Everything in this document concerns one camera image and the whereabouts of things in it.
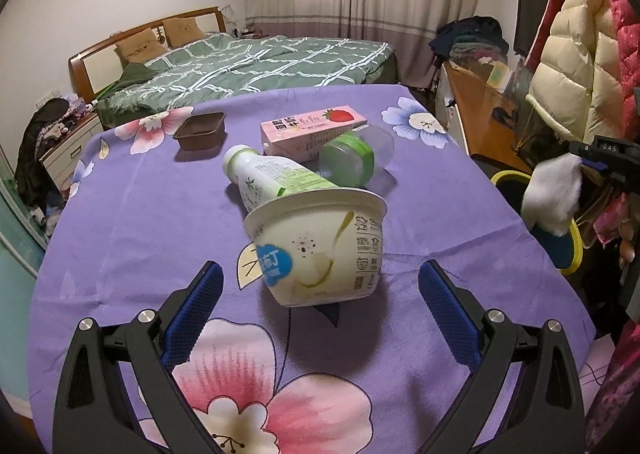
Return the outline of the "cream puffer jacket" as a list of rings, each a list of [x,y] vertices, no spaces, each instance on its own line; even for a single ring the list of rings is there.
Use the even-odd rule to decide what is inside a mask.
[[[624,133],[620,57],[611,0],[563,0],[526,94],[562,140]]]

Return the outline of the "brown pillow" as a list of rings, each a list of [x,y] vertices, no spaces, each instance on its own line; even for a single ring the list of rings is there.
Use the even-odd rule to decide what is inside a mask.
[[[144,64],[168,52],[152,28],[146,28],[115,42],[115,52],[124,65]]]
[[[195,18],[166,18],[163,29],[168,46],[175,49],[206,38]]]

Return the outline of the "white paper dessert cup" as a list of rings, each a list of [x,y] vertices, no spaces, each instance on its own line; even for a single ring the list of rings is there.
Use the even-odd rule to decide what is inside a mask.
[[[252,210],[244,230],[262,279],[282,307],[370,296],[383,260],[385,200],[360,188],[285,195]]]

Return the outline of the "green lidded clear jar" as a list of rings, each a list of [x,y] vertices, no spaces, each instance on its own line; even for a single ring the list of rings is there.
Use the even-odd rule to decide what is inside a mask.
[[[393,137],[378,126],[361,125],[324,144],[318,156],[321,177],[345,188],[364,188],[392,160]]]

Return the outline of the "pink floral garment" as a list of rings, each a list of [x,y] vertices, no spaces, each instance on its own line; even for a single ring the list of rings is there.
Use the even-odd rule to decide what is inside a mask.
[[[628,318],[586,418],[588,453],[638,452],[639,320]]]

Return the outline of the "sliding wardrobe door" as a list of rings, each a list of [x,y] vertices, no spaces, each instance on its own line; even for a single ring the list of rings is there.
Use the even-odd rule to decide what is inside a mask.
[[[47,240],[17,195],[1,157],[1,391],[13,411],[32,416],[27,388],[28,314]]]

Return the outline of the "white tissue paper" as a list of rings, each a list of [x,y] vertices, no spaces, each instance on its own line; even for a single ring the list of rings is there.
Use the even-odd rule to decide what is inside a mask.
[[[535,167],[521,206],[521,217],[529,229],[538,226],[554,236],[568,232],[582,186],[581,163],[578,156],[564,154]]]

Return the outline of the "black jacket on nightstand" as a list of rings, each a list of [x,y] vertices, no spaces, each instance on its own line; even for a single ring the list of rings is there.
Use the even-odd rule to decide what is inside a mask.
[[[54,98],[32,115],[18,149],[14,179],[18,196],[29,208],[46,208],[47,195],[54,190],[54,183],[37,156],[40,131],[52,122],[60,120],[70,107],[66,99]]]

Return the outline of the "white nightstand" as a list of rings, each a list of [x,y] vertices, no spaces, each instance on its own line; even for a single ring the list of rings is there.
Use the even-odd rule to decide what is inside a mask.
[[[82,118],[59,144],[56,144],[40,158],[40,162],[61,193],[70,187],[78,160],[81,159],[86,145],[102,131],[103,127],[99,116],[96,113],[91,113]]]

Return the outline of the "pink strawberry milk carton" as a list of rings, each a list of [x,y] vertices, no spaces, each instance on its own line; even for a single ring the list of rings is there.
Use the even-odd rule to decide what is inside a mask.
[[[262,151],[268,156],[310,162],[324,144],[367,122],[348,105],[283,116],[260,124]]]

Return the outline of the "red dotted garment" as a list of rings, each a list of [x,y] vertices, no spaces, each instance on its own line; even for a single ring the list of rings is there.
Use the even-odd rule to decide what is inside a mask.
[[[639,87],[639,17],[629,0],[610,0],[620,61],[623,132],[628,141],[639,137],[639,114],[634,89]]]

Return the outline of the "brown pillow left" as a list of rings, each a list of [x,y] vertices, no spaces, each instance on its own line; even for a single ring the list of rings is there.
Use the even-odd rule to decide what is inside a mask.
[[[115,52],[124,65],[144,64],[168,52],[152,28],[146,28],[115,42]]]

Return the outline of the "wooden bed headboard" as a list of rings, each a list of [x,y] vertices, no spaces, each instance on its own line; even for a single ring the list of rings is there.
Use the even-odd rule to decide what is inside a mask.
[[[212,30],[213,32],[227,30],[224,14],[218,6],[182,12],[175,14],[175,18],[193,18],[201,30]],[[166,18],[150,21],[123,32],[114,32],[106,39],[72,55],[68,59],[68,69],[74,91],[78,96],[90,103],[99,92],[116,81],[122,74],[125,64],[117,52],[116,44],[118,42],[137,35],[138,32],[144,32],[145,29],[151,29],[157,41],[168,48],[163,21],[166,21]]]

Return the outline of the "wooden sideboard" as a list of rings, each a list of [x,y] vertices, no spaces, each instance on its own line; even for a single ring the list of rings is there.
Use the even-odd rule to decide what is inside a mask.
[[[498,170],[529,172],[516,151],[515,132],[492,117],[495,108],[512,115],[514,104],[465,68],[446,62],[435,96],[436,118],[465,153]]]

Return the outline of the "brown plastic tray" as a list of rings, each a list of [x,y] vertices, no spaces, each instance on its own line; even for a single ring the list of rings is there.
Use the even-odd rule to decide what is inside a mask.
[[[186,152],[216,148],[226,137],[226,114],[221,112],[192,115],[172,136]]]

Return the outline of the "brown pillow right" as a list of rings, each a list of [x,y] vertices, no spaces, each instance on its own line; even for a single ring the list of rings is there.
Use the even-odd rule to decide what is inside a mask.
[[[175,49],[206,38],[195,18],[166,18],[163,29],[168,46]]]

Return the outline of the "pile of dark clothes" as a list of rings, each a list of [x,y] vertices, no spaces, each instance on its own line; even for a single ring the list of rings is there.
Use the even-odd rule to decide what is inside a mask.
[[[472,16],[452,21],[436,30],[428,45],[436,58],[462,61],[487,56],[508,62],[509,44],[502,36],[498,20],[492,16]]]

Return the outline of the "black television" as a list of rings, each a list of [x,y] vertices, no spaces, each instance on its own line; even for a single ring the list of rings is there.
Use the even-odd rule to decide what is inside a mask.
[[[518,0],[513,51],[525,58],[532,47],[544,17],[548,0]]]

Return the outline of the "purple floral tablecloth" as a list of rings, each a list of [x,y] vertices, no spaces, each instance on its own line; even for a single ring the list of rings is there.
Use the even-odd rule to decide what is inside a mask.
[[[226,116],[227,146],[258,148],[260,126],[349,106],[395,141],[372,183],[388,206],[375,292],[338,315],[285,309],[245,252],[245,210],[215,152],[183,153],[179,118],[110,130],[87,146],[35,284],[27,378],[32,417],[52,441],[55,393],[82,318],[127,322],[190,283],[204,262],[224,292],[179,387],[227,452],[412,453],[462,387],[418,289],[436,260],[480,303],[515,323],[560,321],[577,363],[596,331],[574,289],[465,152],[401,86],[273,90],[205,104]]]

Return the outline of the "green plaid bed quilt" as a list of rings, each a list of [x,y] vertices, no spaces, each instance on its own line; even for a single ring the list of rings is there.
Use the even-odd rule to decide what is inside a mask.
[[[111,129],[177,107],[269,90],[394,84],[386,42],[347,38],[236,39],[215,32],[143,64],[128,64],[96,101]]]

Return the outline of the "green white drink bottle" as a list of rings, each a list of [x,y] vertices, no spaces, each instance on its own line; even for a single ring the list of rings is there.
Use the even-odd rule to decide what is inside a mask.
[[[247,211],[285,195],[335,188],[334,183],[292,159],[259,155],[243,144],[224,153],[222,170],[238,187]]]

